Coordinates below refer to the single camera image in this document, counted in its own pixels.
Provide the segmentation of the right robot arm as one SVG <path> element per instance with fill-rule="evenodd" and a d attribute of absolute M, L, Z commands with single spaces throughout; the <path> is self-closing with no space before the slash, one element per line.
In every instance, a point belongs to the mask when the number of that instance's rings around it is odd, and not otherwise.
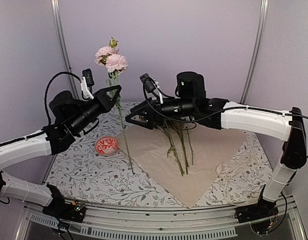
<path fill-rule="evenodd" d="M 125 120 L 149 130 L 163 125 L 165 120 L 196 123 L 216 130 L 243 130 L 267 135 L 283 142 L 282 156 L 269 182 L 263 187 L 252 213 L 263 218 L 296 171 L 307 162 L 307 138 L 304 116 L 294 107 L 278 111 L 239 104 L 222 98 L 207 98 L 204 77 L 193 71 L 176 76 L 175 97 L 163 92 L 156 99 L 146 97 L 133 107 Z"/>

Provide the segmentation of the left aluminium frame post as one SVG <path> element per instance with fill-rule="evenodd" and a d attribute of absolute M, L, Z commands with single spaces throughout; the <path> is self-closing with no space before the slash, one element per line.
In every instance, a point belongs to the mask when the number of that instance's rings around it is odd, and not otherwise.
<path fill-rule="evenodd" d="M 65 39 L 64 30 L 63 30 L 59 0 L 50 0 L 50 3 L 51 3 L 51 10 L 52 10 L 54 26 L 56 30 L 57 39 L 58 39 L 58 45 L 59 45 L 61 56 L 63 59 L 63 64 L 67 72 L 73 73 L 73 69 L 70 63 L 70 58 L 69 58 L 68 50 L 66 46 L 66 39 Z M 73 96 L 76 99 L 79 99 L 79 93 L 78 93 L 78 89 L 75 83 L 76 81 L 75 78 L 71 75 L 69 75 L 67 78 L 68 78 L 69 86 L 70 86 Z"/>

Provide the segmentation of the pale pink white flower stem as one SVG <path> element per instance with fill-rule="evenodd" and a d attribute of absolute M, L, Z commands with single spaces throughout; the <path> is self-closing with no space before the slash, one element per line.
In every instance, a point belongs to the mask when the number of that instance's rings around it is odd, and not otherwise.
<path fill-rule="evenodd" d="M 95 63 L 98 66 L 104 67 L 107 70 L 108 79 L 106 84 L 108 87 L 113 87 L 119 85 L 119 76 L 121 73 L 127 70 L 128 61 L 125 56 L 120 54 L 120 49 L 118 48 L 119 41 L 114 37 L 110 37 L 107 46 L 103 46 L 98 49 L 95 53 Z M 121 97 L 119 96 L 115 103 L 116 109 L 118 110 L 120 125 L 123 133 L 124 145 L 126 147 L 126 154 L 128 156 L 129 167 L 131 173 L 134 175 L 134 167 L 132 163 L 132 158 L 129 151 L 129 145 L 125 133 L 125 125 L 123 120 Z"/>

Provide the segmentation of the right arm base board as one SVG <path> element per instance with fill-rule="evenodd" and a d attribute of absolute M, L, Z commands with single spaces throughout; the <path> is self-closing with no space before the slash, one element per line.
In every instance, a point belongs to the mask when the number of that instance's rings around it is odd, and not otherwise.
<path fill-rule="evenodd" d="M 240 224 L 250 223 L 250 227 L 257 235 L 266 235 L 272 229 L 279 213 L 276 205 L 246 205 L 235 209 L 234 218 Z"/>

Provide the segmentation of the beige wrapping paper sheet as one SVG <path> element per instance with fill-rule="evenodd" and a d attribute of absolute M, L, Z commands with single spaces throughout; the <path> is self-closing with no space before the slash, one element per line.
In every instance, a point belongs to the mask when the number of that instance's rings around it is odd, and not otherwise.
<path fill-rule="evenodd" d="M 167 157 L 170 147 L 168 138 L 159 130 L 149 130 L 140 126 L 130 126 L 125 130 L 131 159 L 147 175 L 176 197 L 186 207 L 192 208 L 211 184 L 216 180 L 217 166 L 230 161 L 240 148 L 246 134 L 240 130 L 216 130 L 197 126 L 189 130 L 193 149 L 193 165 L 187 132 L 184 131 L 184 142 L 188 161 L 186 174 L 183 149 L 179 136 L 170 130 L 177 154 L 184 170 L 180 170 L 173 157 Z M 118 148 L 127 153 L 123 133 L 116 135 Z"/>

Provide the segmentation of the right aluminium frame post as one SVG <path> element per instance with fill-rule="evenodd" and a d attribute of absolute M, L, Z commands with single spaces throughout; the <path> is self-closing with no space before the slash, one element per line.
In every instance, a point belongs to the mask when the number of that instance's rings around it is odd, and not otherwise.
<path fill-rule="evenodd" d="M 254 41 L 254 47 L 250 59 L 250 64 L 247 71 L 247 76 L 245 80 L 245 84 L 243 87 L 243 91 L 240 98 L 240 103 L 245 104 L 248 99 L 248 95 L 252 86 L 255 70 L 257 67 L 259 52 L 261 49 L 262 39 L 265 31 L 266 21 L 267 21 L 267 13 L 268 13 L 269 1 L 261 0 L 260 1 L 260 10 L 258 17 L 258 24 L 256 30 L 256 37 Z"/>

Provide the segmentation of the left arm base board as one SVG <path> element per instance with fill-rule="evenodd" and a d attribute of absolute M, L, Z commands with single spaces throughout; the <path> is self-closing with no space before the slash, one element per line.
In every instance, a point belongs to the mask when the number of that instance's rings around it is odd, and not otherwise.
<path fill-rule="evenodd" d="M 86 206 L 78 201 L 71 203 L 53 199 L 48 206 L 44 206 L 42 213 L 58 220 L 82 223 L 86 215 Z"/>

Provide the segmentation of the red white patterned dish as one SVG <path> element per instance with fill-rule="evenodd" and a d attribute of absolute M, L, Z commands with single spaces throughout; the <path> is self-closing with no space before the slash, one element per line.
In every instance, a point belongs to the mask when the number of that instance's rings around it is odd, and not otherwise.
<path fill-rule="evenodd" d="M 94 147 L 98 154 L 104 157 L 114 155 L 118 150 L 119 142 L 113 136 L 104 136 L 96 141 Z"/>

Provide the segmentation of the blue fake flower stem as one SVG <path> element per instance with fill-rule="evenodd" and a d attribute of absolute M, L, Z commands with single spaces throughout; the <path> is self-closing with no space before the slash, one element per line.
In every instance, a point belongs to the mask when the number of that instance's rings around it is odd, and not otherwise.
<path fill-rule="evenodd" d="M 181 142 L 181 147 L 182 147 L 183 157 L 184 157 L 184 163 L 185 163 L 185 173 L 188 174 L 189 164 L 188 164 L 188 158 L 187 158 L 187 152 L 186 152 L 186 146 L 185 146 L 185 137 L 184 137 L 183 127 L 184 127 L 183 123 L 177 124 L 178 137 L 179 137 L 180 142 Z"/>

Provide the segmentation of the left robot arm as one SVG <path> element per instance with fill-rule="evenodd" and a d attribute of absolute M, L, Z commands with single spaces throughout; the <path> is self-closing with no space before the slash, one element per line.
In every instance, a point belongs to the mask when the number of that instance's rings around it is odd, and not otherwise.
<path fill-rule="evenodd" d="M 69 211 L 68 205 L 55 186 L 21 180 L 4 169 L 29 159 L 67 151 L 77 138 L 88 134 L 85 128 L 90 123 L 98 123 L 98 117 L 115 106 L 121 89 L 120 85 L 102 88 L 89 100 L 78 100 L 70 91 L 62 91 L 49 103 L 55 116 L 53 124 L 28 136 L 0 143 L 0 197 L 49 207 L 57 217 L 64 217 Z"/>

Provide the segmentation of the yellow fake flower stem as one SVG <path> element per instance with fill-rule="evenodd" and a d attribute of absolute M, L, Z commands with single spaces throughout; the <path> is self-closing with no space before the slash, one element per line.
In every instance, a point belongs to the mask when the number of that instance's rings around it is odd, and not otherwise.
<path fill-rule="evenodd" d="M 186 134 L 187 134 L 187 138 L 188 138 L 188 144 L 189 144 L 189 148 L 190 148 L 191 165 L 193 165 L 194 164 L 194 152 L 193 152 L 193 147 L 192 147 L 192 144 L 191 144 L 190 128 L 186 125 L 185 130 L 186 130 Z"/>

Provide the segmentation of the white lace ribbon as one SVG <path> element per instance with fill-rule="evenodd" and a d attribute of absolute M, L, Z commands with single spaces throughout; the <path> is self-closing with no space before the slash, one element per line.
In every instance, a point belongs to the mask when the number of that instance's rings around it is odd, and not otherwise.
<path fill-rule="evenodd" d="M 230 161 L 221 162 L 215 171 L 222 180 L 225 202 L 237 207 L 256 204 L 271 176 L 271 171 L 263 162 L 263 155 L 255 153 L 247 140 L 243 141 Z"/>

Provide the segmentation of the aluminium frame post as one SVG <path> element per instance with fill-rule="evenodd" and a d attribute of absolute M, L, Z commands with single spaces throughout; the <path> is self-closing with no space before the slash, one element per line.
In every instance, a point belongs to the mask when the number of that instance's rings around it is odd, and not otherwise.
<path fill-rule="evenodd" d="M 65 39 L 64 30 L 63 30 L 59 0 L 50 0 L 50 3 L 51 3 L 51 10 L 52 10 L 54 26 L 56 30 L 57 39 L 58 39 L 58 45 L 59 45 L 61 56 L 63 59 L 63 64 L 67 72 L 73 73 L 73 69 L 70 63 L 70 58 L 69 58 L 68 50 L 66 46 L 66 39 Z M 73 96 L 76 99 L 79 99 L 79 93 L 78 93 L 78 89 L 75 83 L 76 81 L 75 78 L 71 75 L 69 75 L 67 78 L 68 78 L 69 86 L 70 86 Z"/>
<path fill-rule="evenodd" d="M 250 64 L 247 71 L 247 76 L 245 80 L 245 84 L 243 87 L 243 91 L 240 98 L 240 103 L 245 104 L 248 99 L 248 95 L 252 86 L 255 70 L 257 67 L 259 52 L 261 49 L 262 39 L 265 31 L 266 21 L 267 21 L 267 13 L 268 13 L 269 1 L 261 0 L 260 1 L 260 10 L 258 17 L 258 24 L 256 30 L 256 37 L 254 41 L 254 47 L 250 59 Z"/>

